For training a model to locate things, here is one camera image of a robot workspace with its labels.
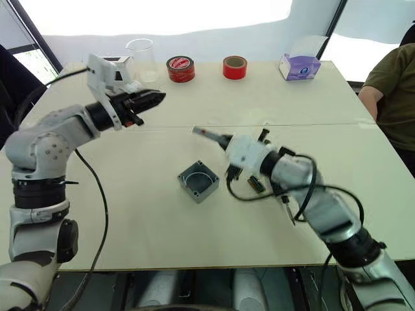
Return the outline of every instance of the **glass beaker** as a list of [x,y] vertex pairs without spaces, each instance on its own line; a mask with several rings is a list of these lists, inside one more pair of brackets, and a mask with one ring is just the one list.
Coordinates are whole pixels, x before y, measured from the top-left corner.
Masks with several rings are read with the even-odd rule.
[[154,60],[153,41],[136,39],[127,43],[127,50],[134,59],[139,78],[142,82],[154,82],[158,78],[156,61]]

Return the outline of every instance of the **white robotic arm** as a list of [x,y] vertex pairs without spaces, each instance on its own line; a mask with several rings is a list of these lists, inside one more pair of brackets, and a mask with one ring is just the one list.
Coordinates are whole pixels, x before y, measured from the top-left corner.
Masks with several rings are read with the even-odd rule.
[[90,62],[88,81],[98,102],[52,112],[6,142],[15,204],[10,208],[12,262],[0,266],[0,311],[41,310],[57,269],[77,253],[77,223],[65,219],[69,212],[65,185],[72,183],[65,180],[65,172],[72,151],[108,128],[142,125],[136,114],[165,97],[149,89],[106,95],[108,83],[101,83],[101,74],[114,77],[110,69],[108,62]]
[[[200,128],[193,131],[218,142],[234,168],[265,175],[282,189],[297,188],[290,193],[297,202],[304,201],[313,176],[309,160],[282,154],[249,136],[218,135]],[[415,310],[415,291],[388,256],[385,245],[370,236],[341,196],[323,186],[318,171],[316,184],[319,187],[303,216],[336,259],[350,295],[363,310]]]

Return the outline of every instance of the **red tape roll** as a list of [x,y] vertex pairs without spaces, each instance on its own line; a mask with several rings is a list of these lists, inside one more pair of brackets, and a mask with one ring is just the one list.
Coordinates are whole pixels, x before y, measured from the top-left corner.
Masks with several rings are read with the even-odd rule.
[[223,60],[223,75],[232,80],[242,79],[248,62],[240,56],[228,56]]
[[195,63],[190,57],[175,56],[167,60],[167,71],[172,81],[182,83],[195,77]]

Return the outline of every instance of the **tissue box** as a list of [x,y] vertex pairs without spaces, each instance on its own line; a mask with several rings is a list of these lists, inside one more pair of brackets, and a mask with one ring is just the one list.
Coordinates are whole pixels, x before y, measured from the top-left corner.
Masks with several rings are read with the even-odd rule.
[[287,81],[305,80],[313,79],[320,66],[321,63],[316,57],[296,56],[290,58],[289,54],[284,54],[279,63],[279,71]]

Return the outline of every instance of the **gray square box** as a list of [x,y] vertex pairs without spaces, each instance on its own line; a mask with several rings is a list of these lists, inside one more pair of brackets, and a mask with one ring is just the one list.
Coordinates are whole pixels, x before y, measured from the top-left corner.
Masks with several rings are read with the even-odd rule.
[[184,170],[177,179],[197,203],[205,200],[219,186],[219,177],[201,160]]

